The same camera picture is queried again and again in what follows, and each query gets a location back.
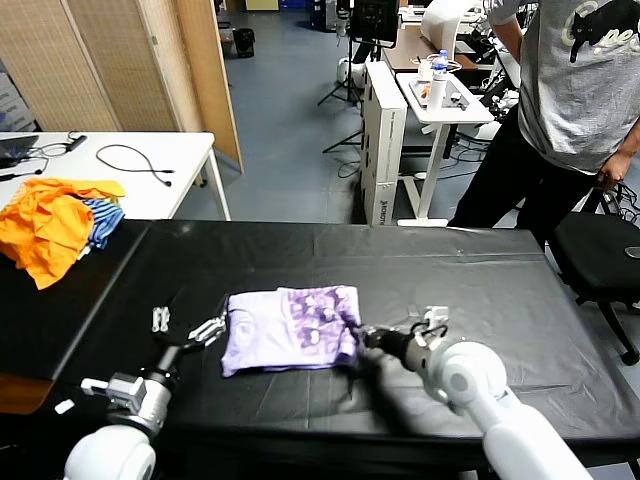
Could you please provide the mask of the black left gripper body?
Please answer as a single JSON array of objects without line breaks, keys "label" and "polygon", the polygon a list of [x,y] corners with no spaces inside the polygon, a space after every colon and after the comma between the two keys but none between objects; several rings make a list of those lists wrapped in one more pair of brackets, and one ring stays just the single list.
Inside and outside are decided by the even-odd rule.
[{"label": "black left gripper body", "polygon": [[149,367],[149,379],[158,383],[175,383],[182,359],[193,350],[190,340],[175,341],[166,333],[153,334],[157,355]]}]

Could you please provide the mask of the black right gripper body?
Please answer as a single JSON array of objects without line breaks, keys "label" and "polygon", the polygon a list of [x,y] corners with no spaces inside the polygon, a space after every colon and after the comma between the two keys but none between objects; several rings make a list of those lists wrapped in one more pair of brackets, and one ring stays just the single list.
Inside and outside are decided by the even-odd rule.
[{"label": "black right gripper body", "polygon": [[373,329],[368,333],[368,347],[377,348],[398,359],[404,368],[415,367],[412,353],[414,337],[397,330]]}]

